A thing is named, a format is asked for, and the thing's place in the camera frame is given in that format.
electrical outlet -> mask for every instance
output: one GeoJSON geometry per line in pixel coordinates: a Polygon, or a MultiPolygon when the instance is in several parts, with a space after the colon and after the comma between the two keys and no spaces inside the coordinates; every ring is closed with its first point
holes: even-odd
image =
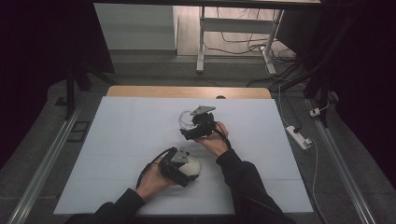
{"type": "Polygon", "coordinates": [[[294,129],[295,128],[293,126],[289,126],[286,128],[286,131],[293,138],[294,142],[296,142],[302,150],[311,148],[310,145],[311,140],[309,138],[307,139],[303,138],[303,136],[300,133],[295,133],[294,129]]]}

black jacket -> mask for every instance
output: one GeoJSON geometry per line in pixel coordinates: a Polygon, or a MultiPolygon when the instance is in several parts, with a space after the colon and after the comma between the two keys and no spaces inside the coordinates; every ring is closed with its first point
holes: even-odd
{"type": "MultiPolygon", "coordinates": [[[[231,189],[233,207],[240,223],[295,223],[283,215],[267,194],[259,172],[252,163],[241,161],[233,149],[219,156],[216,163],[221,167],[224,181],[231,189]]],[[[90,216],[71,217],[66,224],[126,224],[143,205],[145,203],[140,196],[127,189],[115,203],[104,203],[90,216]]]]}

dark background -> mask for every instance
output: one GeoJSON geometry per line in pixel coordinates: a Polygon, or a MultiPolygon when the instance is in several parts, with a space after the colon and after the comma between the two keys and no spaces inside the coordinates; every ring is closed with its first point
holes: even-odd
{"type": "Polygon", "coordinates": [[[0,167],[40,114],[49,86],[71,69],[83,74],[82,63],[113,72],[93,4],[83,1],[2,1],[0,59],[0,167]]]}
{"type": "Polygon", "coordinates": [[[393,1],[366,2],[336,52],[331,88],[341,119],[396,188],[394,9],[393,1]]]}

person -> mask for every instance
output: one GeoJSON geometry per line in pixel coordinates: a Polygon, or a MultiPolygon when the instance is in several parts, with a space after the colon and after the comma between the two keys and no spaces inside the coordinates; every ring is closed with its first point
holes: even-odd
{"type": "MultiPolygon", "coordinates": [[[[217,129],[226,137],[228,130],[221,122],[217,129]]],[[[229,148],[218,133],[194,139],[202,144],[217,159],[230,188],[237,223],[295,223],[286,217],[275,201],[267,194],[259,172],[254,164],[242,161],[234,149],[229,148]]],[[[134,215],[140,207],[149,202],[158,192],[176,183],[161,175],[159,158],[147,170],[136,190],[127,189],[115,203],[104,203],[93,215],[74,215],[65,224],[121,224],[133,223],[134,215]]]]}

wooden table edge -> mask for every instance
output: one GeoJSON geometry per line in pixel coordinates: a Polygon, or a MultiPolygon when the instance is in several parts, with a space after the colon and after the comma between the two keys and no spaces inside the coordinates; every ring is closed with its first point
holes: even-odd
{"type": "Polygon", "coordinates": [[[265,88],[179,87],[179,86],[112,86],[106,96],[155,98],[272,99],[265,88]]]}

